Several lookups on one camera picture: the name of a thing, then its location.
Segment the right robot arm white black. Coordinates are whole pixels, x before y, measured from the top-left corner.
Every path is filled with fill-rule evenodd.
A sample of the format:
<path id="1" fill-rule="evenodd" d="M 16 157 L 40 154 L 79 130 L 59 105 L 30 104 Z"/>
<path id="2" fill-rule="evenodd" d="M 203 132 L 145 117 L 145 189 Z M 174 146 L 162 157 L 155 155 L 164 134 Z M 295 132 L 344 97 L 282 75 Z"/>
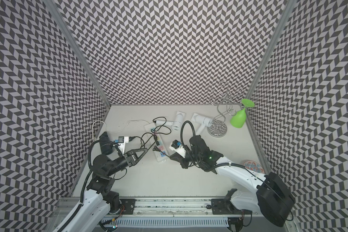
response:
<path id="1" fill-rule="evenodd" d="M 223 154 L 211 150 L 200 135 L 190 138 L 189 142 L 187 146 L 174 140 L 170 146 L 174 155 L 170 159 L 179 162 L 184 169 L 189 168 L 192 161 L 203 171 L 227 177 L 246 188 L 246 192 L 232 189 L 227 193 L 225 201 L 230 213 L 235 210 L 260 212 L 278 227 L 283 227 L 288 217 L 293 216 L 295 199 L 279 175 L 258 173 L 232 162 Z"/>

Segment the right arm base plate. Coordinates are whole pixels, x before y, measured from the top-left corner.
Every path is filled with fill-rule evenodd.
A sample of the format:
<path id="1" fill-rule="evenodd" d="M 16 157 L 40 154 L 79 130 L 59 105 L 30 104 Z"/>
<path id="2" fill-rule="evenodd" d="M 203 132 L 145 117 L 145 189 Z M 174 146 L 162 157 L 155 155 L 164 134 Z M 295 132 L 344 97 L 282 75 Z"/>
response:
<path id="1" fill-rule="evenodd" d="M 239 210 L 230 200 L 220 198 L 211 199 L 211 203 L 206 208 L 212 210 L 213 215 L 251 215 L 251 211 Z"/>

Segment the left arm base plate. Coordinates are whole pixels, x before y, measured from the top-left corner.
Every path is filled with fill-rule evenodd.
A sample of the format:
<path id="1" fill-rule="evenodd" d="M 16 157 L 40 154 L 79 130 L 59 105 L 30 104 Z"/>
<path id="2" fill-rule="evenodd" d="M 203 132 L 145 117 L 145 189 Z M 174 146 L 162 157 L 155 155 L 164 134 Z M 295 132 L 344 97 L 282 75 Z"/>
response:
<path id="1" fill-rule="evenodd" d="M 133 198 L 123 198 L 119 200 L 120 205 L 116 210 L 110 210 L 109 215 L 132 215 L 134 213 L 136 199 Z"/>

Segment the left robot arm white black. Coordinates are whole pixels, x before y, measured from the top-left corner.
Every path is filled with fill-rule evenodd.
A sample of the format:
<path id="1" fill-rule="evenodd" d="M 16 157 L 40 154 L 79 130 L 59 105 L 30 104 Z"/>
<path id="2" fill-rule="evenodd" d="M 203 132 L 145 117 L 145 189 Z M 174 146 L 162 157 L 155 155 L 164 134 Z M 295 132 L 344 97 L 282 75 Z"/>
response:
<path id="1" fill-rule="evenodd" d="M 98 225 L 105 232 L 115 231 L 115 229 L 106 228 L 105 223 L 102 222 L 109 213 L 119 215 L 123 212 L 119 193 L 111 190 L 116 181 L 113 175 L 137 165 L 147 154 L 148 149 L 132 149 L 123 154 L 116 142 L 105 141 L 116 147 L 119 157 L 111 160 L 107 155 L 100 154 L 92 160 L 93 147 L 100 142 L 96 140 L 90 145 L 87 157 L 90 170 L 83 183 L 79 201 L 54 229 L 55 232 L 91 232 Z"/>

